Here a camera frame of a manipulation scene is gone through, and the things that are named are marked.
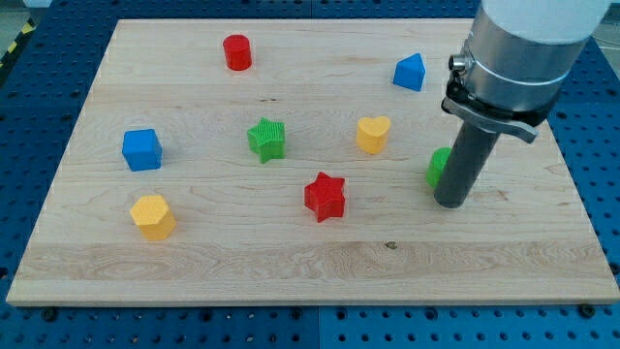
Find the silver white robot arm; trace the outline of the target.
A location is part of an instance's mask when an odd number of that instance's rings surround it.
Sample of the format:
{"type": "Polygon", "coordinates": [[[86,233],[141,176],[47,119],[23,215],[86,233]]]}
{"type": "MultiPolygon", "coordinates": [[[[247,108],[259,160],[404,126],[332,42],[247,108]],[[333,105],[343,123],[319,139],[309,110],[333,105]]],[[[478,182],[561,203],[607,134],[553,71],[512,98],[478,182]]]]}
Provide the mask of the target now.
{"type": "Polygon", "coordinates": [[[459,53],[449,58],[445,112],[462,119],[460,141],[527,143],[610,0],[482,0],[459,53]]]}

